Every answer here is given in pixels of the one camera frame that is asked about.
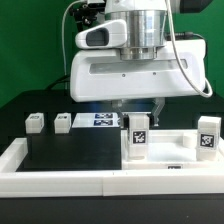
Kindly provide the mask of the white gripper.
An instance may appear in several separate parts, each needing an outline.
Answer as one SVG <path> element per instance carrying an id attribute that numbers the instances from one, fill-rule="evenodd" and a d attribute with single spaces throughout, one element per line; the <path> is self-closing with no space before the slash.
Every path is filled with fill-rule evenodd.
<path id="1" fill-rule="evenodd" d="M 150 125 L 159 125 L 166 97 L 205 89 L 206 43 L 167 41 L 160 19 L 112 19 L 76 35 L 70 94 L 77 102 L 112 101 L 121 129 L 129 128 L 122 101 L 155 98 Z"/>

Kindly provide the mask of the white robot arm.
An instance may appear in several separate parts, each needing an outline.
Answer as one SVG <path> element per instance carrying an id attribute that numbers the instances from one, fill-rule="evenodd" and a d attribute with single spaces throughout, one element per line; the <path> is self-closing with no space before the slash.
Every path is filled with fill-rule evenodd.
<path id="1" fill-rule="evenodd" d="M 104 21 L 76 35 L 70 95 L 77 102 L 153 98 L 149 115 L 121 112 L 120 125 L 156 125 L 167 97 L 213 94 L 206 42 L 174 31 L 173 15 L 200 13 L 213 0 L 107 0 Z"/>

